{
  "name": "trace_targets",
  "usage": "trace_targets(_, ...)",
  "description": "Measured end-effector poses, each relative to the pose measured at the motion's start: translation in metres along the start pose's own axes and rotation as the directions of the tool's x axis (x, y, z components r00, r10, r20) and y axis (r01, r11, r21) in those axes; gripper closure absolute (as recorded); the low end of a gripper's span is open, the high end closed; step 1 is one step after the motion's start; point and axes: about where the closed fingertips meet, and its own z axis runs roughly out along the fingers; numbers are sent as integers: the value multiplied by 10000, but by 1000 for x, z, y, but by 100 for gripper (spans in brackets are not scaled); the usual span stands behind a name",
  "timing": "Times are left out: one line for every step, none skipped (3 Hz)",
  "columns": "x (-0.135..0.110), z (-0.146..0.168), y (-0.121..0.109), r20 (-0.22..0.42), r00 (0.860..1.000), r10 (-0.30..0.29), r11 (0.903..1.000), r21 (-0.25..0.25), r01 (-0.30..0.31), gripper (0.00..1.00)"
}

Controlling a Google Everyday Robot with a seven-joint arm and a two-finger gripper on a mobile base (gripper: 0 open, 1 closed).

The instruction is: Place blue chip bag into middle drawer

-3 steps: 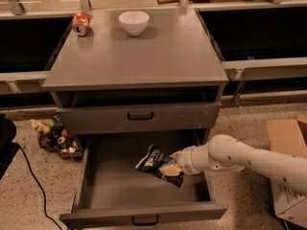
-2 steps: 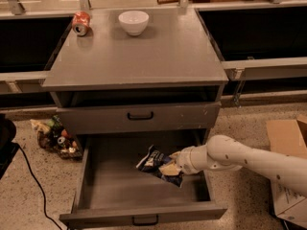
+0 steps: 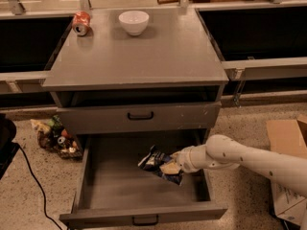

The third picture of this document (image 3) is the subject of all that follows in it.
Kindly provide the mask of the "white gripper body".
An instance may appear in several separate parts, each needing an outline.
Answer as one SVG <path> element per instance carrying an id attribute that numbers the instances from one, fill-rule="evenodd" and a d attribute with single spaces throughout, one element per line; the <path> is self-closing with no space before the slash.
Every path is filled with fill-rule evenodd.
<path id="1" fill-rule="evenodd" d="M 199 170 L 197 162 L 199 161 L 198 152 L 195 147 L 188 147 L 181 150 L 177 156 L 177 164 L 185 173 L 194 173 Z"/>

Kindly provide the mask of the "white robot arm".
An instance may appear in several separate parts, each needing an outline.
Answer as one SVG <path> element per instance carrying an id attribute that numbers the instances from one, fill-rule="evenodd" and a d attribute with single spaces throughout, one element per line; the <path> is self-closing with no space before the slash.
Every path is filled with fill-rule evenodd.
<path id="1" fill-rule="evenodd" d="M 242 145 L 216 134 L 203 145 L 191 146 L 171 155 L 160 169 L 165 174 L 195 173 L 202 169 L 243 166 L 300 196 L 307 197 L 307 160 L 278 152 Z"/>

